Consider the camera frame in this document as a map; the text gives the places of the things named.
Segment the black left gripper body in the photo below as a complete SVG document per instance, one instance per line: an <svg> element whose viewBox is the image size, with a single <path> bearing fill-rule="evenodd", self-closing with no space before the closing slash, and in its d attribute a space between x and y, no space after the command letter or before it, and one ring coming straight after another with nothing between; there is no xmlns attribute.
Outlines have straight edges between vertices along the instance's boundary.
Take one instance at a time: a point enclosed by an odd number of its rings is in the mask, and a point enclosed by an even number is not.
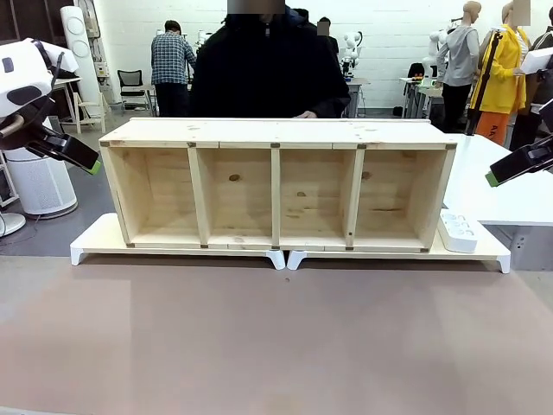
<svg viewBox="0 0 553 415"><path fill-rule="evenodd" d="M25 144L25 149L38 157L51 157L55 160L67 160L67 155L63 152L70 138L66 133L51 130L47 127L31 128L29 140Z"/></svg>

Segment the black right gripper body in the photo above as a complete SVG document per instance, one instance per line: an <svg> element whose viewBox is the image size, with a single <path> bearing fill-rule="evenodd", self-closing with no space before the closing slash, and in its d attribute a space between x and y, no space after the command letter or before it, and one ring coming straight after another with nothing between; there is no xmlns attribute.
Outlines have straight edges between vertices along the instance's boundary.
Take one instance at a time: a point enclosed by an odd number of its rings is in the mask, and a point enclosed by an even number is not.
<svg viewBox="0 0 553 415"><path fill-rule="evenodd" d="M553 137L548 137L535 142L527 152L531 169L550 169L552 167L552 143Z"/></svg>

